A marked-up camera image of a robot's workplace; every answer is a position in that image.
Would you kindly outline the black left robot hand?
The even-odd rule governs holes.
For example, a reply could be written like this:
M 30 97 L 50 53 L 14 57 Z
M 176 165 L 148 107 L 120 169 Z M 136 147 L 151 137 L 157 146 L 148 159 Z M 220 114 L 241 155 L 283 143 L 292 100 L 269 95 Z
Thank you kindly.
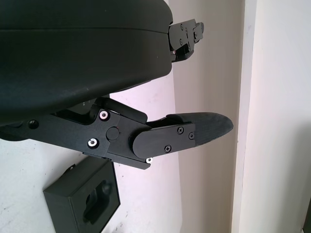
M 144 112 L 109 97 L 168 75 L 203 38 L 162 0 L 3 0 L 0 137 L 32 139 L 147 169 L 154 157 L 233 129 L 217 113 Z

